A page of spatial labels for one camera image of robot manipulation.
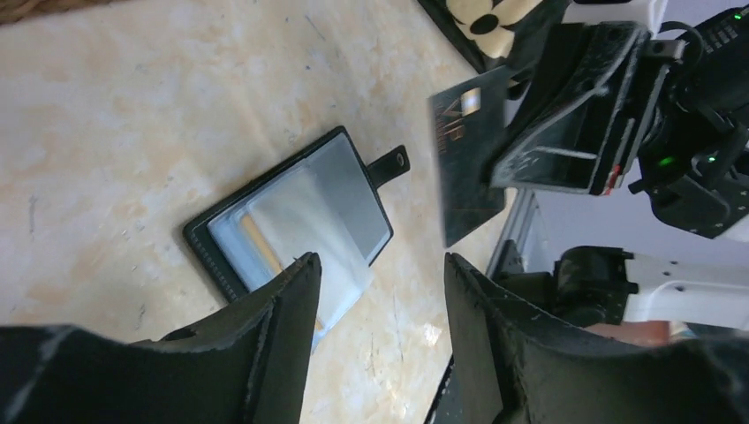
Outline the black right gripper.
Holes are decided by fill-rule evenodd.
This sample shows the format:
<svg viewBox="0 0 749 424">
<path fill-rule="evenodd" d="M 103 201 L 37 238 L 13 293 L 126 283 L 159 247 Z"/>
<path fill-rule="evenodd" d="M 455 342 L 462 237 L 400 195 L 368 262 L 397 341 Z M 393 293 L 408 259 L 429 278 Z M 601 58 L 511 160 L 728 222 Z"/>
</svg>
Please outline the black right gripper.
<svg viewBox="0 0 749 424">
<path fill-rule="evenodd" d="M 748 8 L 660 30 L 681 35 L 656 40 L 638 22 L 553 26 L 490 184 L 603 195 L 638 154 L 629 190 L 661 223 L 746 240 Z"/>
</svg>

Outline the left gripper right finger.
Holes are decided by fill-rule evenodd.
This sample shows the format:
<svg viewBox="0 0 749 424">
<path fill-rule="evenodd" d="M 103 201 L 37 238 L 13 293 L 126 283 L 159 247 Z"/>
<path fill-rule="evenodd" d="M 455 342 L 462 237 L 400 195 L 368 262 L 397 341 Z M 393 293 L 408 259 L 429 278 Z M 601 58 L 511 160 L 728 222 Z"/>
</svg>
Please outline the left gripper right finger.
<svg viewBox="0 0 749 424">
<path fill-rule="evenodd" d="M 444 257 L 444 291 L 467 423 L 745 423 L 748 342 L 642 347 L 555 317 Z"/>
</svg>

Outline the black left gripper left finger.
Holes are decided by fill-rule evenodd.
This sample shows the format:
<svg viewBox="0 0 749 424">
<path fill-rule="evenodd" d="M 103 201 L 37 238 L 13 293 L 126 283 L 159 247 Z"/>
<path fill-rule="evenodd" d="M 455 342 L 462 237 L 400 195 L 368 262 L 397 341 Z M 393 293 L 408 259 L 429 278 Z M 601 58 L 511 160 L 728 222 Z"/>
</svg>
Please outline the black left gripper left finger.
<svg viewBox="0 0 749 424">
<path fill-rule="evenodd" d="M 298 258 L 258 291 L 164 338 L 72 325 L 1 330 L 4 423 L 296 423 L 322 267 Z"/>
</svg>

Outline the black VIP credit card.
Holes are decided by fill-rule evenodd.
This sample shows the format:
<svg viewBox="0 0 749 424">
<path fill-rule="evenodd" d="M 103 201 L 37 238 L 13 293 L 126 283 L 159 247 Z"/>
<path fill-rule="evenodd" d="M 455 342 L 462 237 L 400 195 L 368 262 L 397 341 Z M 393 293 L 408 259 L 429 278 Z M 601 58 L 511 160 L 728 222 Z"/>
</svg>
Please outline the black VIP credit card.
<svg viewBox="0 0 749 424">
<path fill-rule="evenodd" d="M 500 66 L 431 95 L 446 247 L 505 208 L 505 192 L 490 186 L 490 162 L 505 135 L 509 71 Z"/>
</svg>

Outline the black leather card holder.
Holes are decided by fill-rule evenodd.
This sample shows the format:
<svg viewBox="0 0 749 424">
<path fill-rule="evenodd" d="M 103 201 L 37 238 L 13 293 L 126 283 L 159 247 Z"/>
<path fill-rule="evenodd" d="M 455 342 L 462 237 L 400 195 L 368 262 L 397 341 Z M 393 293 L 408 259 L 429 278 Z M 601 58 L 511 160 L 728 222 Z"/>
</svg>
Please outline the black leather card holder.
<svg viewBox="0 0 749 424">
<path fill-rule="evenodd" d="M 372 264 L 394 234 L 379 188 L 410 168 L 404 146 L 364 163 L 338 126 L 188 221 L 182 235 L 230 302 L 271 280 L 240 237 L 238 212 L 251 214 L 282 259 L 318 254 L 319 342 L 371 284 Z"/>
</svg>

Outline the brown wicker divided basket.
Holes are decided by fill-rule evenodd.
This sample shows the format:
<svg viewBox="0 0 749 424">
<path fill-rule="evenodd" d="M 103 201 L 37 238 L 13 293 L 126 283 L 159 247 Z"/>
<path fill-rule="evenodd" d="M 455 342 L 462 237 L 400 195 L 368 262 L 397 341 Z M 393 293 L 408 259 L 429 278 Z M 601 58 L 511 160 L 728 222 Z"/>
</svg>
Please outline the brown wicker divided basket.
<svg viewBox="0 0 749 424">
<path fill-rule="evenodd" d="M 1 0 L 1 25 L 110 3 L 111 0 Z"/>
</svg>

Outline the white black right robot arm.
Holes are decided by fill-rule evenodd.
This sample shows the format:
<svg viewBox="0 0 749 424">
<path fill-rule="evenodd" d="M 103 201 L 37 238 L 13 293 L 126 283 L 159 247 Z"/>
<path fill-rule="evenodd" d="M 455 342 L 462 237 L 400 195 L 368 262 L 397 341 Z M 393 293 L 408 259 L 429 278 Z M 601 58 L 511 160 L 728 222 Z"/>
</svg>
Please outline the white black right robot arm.
<svg viewBox="0 0 749 424">
<path fill-rule="evenodd" d="M 617 143 L 638 161 L 631 193 L 645 193 L 668 226 L 707 239 L 748 240 L 748 10 L 698 24 L 676 21 L 673 42 L 641 47 L 627 72 L 630 97 L 613 109 L 636 117 Z M 678 47 L 675 59 L 667 50 Z M 747 329 L 748 271 L 664 261 L 620 248 L 579 246 L 552 272 L 502 273 L 499 284 L 568 322 L 682 321 Z"/>
</svg>

